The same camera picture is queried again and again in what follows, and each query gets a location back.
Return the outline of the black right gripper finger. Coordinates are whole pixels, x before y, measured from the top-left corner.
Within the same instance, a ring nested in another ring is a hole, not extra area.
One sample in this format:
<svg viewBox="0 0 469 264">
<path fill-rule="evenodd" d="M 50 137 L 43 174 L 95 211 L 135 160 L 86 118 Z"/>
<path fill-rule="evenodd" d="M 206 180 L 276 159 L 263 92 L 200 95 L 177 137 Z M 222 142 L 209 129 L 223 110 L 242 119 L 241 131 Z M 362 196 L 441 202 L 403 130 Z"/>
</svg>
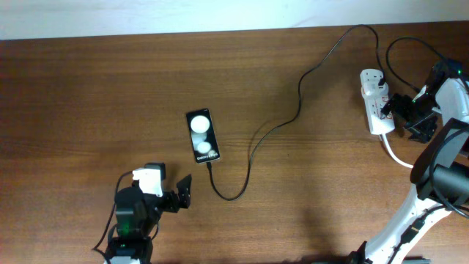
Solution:
<svg viewBox="0 0 469 264">
<path fill-rule="evenodd" d="M 380 110 L 380 118 L 393 113 L 401 118 L 408 118 L 413 107 L 413 99 L 408 95 L 394 94 Z"/>
<path fill-rule="evenodd" d="M 428 143 L 435 131 L 437 130 L 436 122 L 420 122 L 416 124 L 405 123 L 404 129 L 409 131 L 411 135 L 408 137 L 410 141 L 419 143 Z"/>
</svg>

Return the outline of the black flip smartphone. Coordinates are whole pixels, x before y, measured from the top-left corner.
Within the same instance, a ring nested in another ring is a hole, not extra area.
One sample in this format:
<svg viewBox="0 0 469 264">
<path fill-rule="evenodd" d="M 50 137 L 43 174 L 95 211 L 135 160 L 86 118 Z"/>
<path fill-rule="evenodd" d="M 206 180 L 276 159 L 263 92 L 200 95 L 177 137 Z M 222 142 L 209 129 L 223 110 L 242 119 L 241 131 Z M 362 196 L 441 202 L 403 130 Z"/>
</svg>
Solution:
<svg viewBox="0 0 469 264">
<path fill-rule="evenodd" d="M 199 109 L 185 114 L 197 164 L 216 161 L 221 157 L 209 109 Z"/>
</svg>

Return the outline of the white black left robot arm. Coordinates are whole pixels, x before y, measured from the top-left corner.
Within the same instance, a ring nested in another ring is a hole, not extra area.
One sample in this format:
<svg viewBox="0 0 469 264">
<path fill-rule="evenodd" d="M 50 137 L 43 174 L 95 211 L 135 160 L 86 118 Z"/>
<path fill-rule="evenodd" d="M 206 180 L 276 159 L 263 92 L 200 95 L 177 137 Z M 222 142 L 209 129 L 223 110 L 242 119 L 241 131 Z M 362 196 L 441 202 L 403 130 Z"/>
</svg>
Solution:
<svg viewBox="0 0 469 264">
<path fill-rule="evenodd" d="M 163 213 L 177 213 L 191 204 L 190 175 L 177 183 L 178 192 L 164 191 L 161 197 L 145 194 L 141 181 L 117 192 L 117 223 L 107 234 L 105 263 L 150 263 L 155 238 L 152 231 L 160 229 L 159 221 Z"/>
</svg>

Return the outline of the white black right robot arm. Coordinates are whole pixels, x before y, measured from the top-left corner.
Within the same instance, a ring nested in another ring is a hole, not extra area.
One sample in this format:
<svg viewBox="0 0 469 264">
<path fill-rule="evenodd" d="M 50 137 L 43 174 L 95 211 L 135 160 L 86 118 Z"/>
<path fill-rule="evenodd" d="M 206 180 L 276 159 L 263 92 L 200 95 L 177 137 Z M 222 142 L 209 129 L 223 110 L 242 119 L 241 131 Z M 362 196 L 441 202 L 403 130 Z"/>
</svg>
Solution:
<svg viewBox="0 0 469 264">
<path fill-rule="evenodd" d="M 412 98 L 388 94 L 379 70 L 360 74 L 369 129 L 385 146 L 394 118 L 410 139 L 426 149 L 410 165 L 410 191 L 385 228 L 347 257 L 348 263 L 406 263 L 407 254 L 441 219 L 451 213 L 468 216 L 468 166 L 456 162 L 468 155 L 468 80 L 460 62 L 442 59 Z"/>
</svg>

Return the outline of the white power strip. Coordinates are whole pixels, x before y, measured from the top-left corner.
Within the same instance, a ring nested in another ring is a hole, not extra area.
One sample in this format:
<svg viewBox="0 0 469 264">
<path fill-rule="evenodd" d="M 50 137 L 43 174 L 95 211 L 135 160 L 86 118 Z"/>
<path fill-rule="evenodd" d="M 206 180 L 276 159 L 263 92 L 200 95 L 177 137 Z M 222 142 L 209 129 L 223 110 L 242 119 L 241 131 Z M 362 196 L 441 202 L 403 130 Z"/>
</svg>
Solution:
<svg viewBox="0 0 469 264">
<path fill-rule="evenodd" d="M 395 129 L 394 119 L 389 113 L 382 117 L 381 110 L 389 101 L 388 85 L 380 84 L 383 73 L 376 69 L 365 69 L 360 74 L 361 94 L 364 99 L 370 133 L 382 135 Z"/>
</svg>

